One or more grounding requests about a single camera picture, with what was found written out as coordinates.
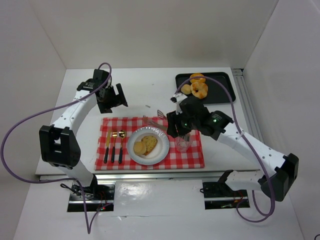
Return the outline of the metal tongs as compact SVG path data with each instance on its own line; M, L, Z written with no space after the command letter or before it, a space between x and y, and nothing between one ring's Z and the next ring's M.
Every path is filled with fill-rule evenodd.
M167 120L167 117L164 115L164 113L162 111L160 111L159 109L157 110L157 116L161 119L161 120ZM150 125L150 126L153 126L153 127L156 127L156 128L159 128L161 130L163 130L164 132L167 131L167 127L164 126L164 125L161 125L155 121L153 121L150 117L147 117L145 115L143 115L142 117L142 120ZM186 142L189 142L189 143L192 143L194 141L194 138L190 135L190 133L184 135L184 136L181 136L180 138L182 138L184 141Z

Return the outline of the toasted bread slice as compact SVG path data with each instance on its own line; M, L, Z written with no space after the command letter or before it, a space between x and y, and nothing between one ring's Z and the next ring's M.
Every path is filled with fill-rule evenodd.
M147 156L154 150L158 143L158 140L153 135L146 135L141 139L141 142L143 142L146 146L146 152L144 153L144 155Z

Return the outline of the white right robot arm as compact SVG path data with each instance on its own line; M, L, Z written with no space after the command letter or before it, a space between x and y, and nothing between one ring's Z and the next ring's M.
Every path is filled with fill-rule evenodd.
M227 170L219 179L231 190L262 191L276 202L284 200L298 176L299 158L285 155L265 145L241 128L234 118L222 111L210 112L194 96L176 93L170 99L176 109L167 113L167 134L173 138L187 135L192 130L229 146L251 163L258 171Z

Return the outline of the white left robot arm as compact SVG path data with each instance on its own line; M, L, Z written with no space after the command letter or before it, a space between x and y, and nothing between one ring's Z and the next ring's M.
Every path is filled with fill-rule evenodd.
M95 106L101 114L108 114L121 105L128 105L121 84L113 86L111 72L95 69L92 78L79 84L72 104L63 114L52 125L40 128L42 160L73 178L76 190L96 194L101 187L97 177L81 162L77 132Z

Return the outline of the glazed donut bread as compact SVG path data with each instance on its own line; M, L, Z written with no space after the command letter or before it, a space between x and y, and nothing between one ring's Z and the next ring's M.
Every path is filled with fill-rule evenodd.
M198 99L204 99L208 95L208 86L204 82L194 82L190 85L191 93Z

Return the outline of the small round bun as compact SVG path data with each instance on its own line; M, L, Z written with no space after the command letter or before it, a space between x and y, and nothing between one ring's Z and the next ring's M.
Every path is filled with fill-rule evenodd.
M191 86L189 84L184 84L180 90L184 95L190 95L192 93Z

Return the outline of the clear drinking glass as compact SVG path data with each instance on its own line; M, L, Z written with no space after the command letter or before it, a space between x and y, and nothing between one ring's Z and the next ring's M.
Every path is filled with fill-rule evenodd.
M192 140L189 135L175 138L175 148L180 153L185 153L192 145Z

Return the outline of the red white checkered cloth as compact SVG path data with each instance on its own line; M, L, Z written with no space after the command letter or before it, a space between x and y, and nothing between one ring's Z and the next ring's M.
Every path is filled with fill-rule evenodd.
M115 140L114 162L111 162L114 140L109 143L107 162L104 163L107 150L108 131L125 130L124 140ZM134 153L134 143L144 136L154 136L157 139L155 148L148 155L138 156ZM100 125L100 137L96 151L95 171L115 170L176 170L201 169L205 167L201 134L197 130L190 132L191 145L185 152L176 148L176 140L163 130L147 125L141 117L103 118Z

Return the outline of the white round plate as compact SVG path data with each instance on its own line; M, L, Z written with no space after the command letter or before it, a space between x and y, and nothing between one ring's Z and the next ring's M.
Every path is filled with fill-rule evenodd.
M157 139L157 145L148 155L136 155L134 153L134 143L139 142L145 136L154 136ZM132 160L140 165L155 165L160 163L168 155L170 141L167 135L159 128L145 126L134 131L127 141L127 151Z

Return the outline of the aluminium rail frame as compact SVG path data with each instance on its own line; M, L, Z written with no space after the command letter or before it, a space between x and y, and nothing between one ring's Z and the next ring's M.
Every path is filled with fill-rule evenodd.
M258 124L258 119L256 117L256 113L253 107L253 103L249 96L249 90L245 82L243 69L232 68L231 71L238 92L239 100L242 105L248 131L253 137L257 138L261 142L264 142L263 135Z

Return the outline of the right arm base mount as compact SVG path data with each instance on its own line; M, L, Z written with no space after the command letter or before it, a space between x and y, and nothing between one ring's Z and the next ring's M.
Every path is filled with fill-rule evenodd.
M246 190L234 191L225 183L203 182L199 190L204 197L204 207L206 210L250 208L248 193Z

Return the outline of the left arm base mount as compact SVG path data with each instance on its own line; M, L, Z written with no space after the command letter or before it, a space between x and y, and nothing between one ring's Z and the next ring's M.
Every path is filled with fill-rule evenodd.
M72 184L71 187L64 183L60 184L60 187L69 190L69 200L67 206L67 212L79 213L84 212L83 196L80 187ZM86 209L88 212L113 212L114 211L114 199L115 199L115 184L98 185L95 193L84 193Z

